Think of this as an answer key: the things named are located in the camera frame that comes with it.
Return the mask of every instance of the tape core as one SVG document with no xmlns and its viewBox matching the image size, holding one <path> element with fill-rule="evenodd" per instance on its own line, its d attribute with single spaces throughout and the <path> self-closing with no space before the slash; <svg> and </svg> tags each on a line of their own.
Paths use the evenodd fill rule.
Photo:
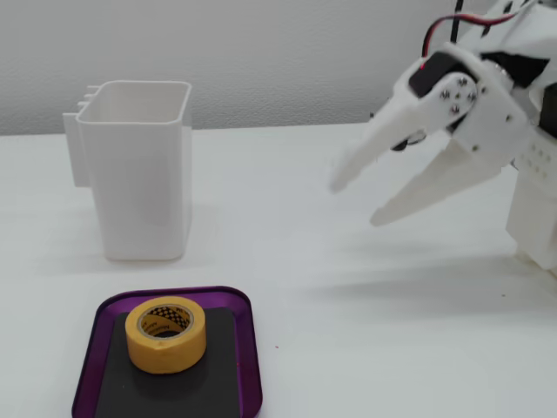
<svg viewBox="0 0 557 418">
<path fill-rule="evenodd" d="M 171 340 L 190 331 L 193 313 L 180 305 L 163 304 L 145 311 L 138 319 L 138 330 L 150 340 Z"/>
</svg>

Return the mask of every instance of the white wall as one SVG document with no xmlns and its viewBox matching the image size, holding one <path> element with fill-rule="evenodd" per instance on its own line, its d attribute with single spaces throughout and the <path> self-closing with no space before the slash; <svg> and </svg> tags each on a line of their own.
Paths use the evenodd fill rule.
<svg viewBox="0 0 557 418">
<path fill-rule="evenodd" d="M 61 132 L 87 84 L 121 78 L 193 83 L 197 128 L 364 121 L 454 3 L 3 0 L 0 134 Z"/>
</svg>

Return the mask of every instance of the robotic arm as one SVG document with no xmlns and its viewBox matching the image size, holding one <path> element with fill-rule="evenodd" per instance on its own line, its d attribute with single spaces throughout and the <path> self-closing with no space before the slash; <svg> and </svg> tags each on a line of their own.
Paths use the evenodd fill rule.
<svg viewBox="0 0 557 418">
<path fill-rule="evenodd" d="M 507 230 L 542 268 L 557 267 L 557 9 L 550 0 L 502 0 L 485 17 L 438 19 L 423 57 L 332 175 L 343 190 L 383 152 L 439 130 L 451 140 L 432 163 L 372 216 L 382 226 L 496 176 L 519 169 Z M 447 19 L 476 24 L 458 44 L 428 56 Z M 528 102 L 520 97 L 529 98 Z"/>
</svg>

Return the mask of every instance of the cable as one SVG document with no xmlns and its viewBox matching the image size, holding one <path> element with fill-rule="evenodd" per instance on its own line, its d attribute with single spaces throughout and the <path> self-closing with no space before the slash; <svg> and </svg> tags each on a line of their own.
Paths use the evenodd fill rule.
<svg viewBox="0 0 557 418">
<path fill-rule="evenodd" d="M 427 55 L 429 53 L 429 44 L 432 40 L 433 33 L 438 28 L 438 26 L 440 24 L 442 24 L 443 22 L 445 22 L 446 20 L 454 20 L 454 21 L 458 21 L 458 22 L 462 21 L 462 22 L 466 22 L 468 24 L 476 24 L 476 25 L 479 25 L 479 26 L 495 26 L 497 24 L 503 24 L 503 23 L 511 20 L 516 15 L 517 15 L 517 13 L 512 13 L 512 14 L 503 15 L 501 17 L 497 17 L 495 19 L 486 19 L 486 18 L 484 18 L 483 16 L 480 16 L 480 15 L 470 15 L 470 14 L 467 14 L 467 13 L 459 13 L 459 14 L 455 14 L 455 15 L 440 17 L 435 22 L 433 22 L 432 25 L 427 30 L 426 37 L 424 39 L 424 45 L 423 45 L 422 50 L 421 50 L 421 56 L 423 58 L 427 57 Z"/>
<path fill-rule="evenodd" d="M 456 0 L 456 6 L 454 6 L 454 13 L 460 13 L 462 7 L 464 6 L 464 0 Z M 451 30 L 451 42 L 456 44 L 459 37 L 459 21 L 457 19 L 453 20 L 453 29 Z"/>
</svg>

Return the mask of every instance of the purple tray rim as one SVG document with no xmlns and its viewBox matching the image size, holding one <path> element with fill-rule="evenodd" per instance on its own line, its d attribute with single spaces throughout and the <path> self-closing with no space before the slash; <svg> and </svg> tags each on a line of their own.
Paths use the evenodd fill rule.
<svg viewBox="0 0 557 418">
<path fill-rule="evenodd" d="M 108 306 L 110 306 L 113 303 L 118 302 L 122 299 L 133 298 L 133 297 L 141 297 L 141 296 L 157 297 L 157 296 L 172 296 L 173 294 L 182 294 L 182 293 L 209 293 L 209 292 L 223 292 L 223 293 L 236 294 L 237 296 L 239 296 L 240 298 L 245 300 L 245 303 L 248 306 L 249 311 L 250 311 L 250 316 L 253 318 L 252 302 L 250 301 L 250 298 L 248 298 L 248 296 L 244 292 L 242 292 L 241 290 L 238 290 L 235 287 L 229 287 L 229 286 L 178 287 L 178 288 L 173 287 L 173 288 L 168 288 L 168 289 L 132 290 L 132 291 L 129 291 L 129 292 L 122 292 L 122 293 L 115 294 L 114 296 L 111 296 L 110 298 L 108 298 L 107 300 L 102 302 L 98 306 L 97 311 L 95 312 L 95 319 L 94 319 L 93 325 L 91 327 L 91 336 L 89 337 L 89 342 L 87 344 L 87 350 L 85 351 L 84 364 L 81 367 L 81 372 L 79 374 L 79 381 L 77 382 L 76 394 L 74 395 L 74 399 L 73 399 L 73 402 L 71 404 L 71 415 L 74 416 L 75 410 L 76 410 L 76 407 L 77 407 L 77 398 L 78 398 L 79 392 L 81 391 L 81 387 L 82 387 L 82 384 L 83 384 L 84 372 L 85 372 L 85 368 L 86 368 L 86 365 L 87 365 L 86 360 L 89 358 L 89 354 L 91 353 L 91 346 L 92 346 L 93 337 L 94 337 L 94 334 L 95 334 L 94 333 L 95 327 L 97 326 L 98 316 L 105 310 L 105 308 L 107 308 Z M 255 340 L 255 328 L 254 327 L 252 328 L 252 334 L 253 334 L 253 339 Z M 254 353 L 255 353 L 255 359 L 257 361 L 257 364 L 259 364 L 257 345 L 254 347 Z M 261 387 L 261 378 L 260 377 L 259 377 L 259 383 L 258 383 L 258 391 L 259 391 L 259 396 L 260 396 L 260 399 L 261 399 L 261 405 L 259 406 L 259 408 L 261 408 L 261 406 L 263 405 L 263 388 Z"/>
</svg>

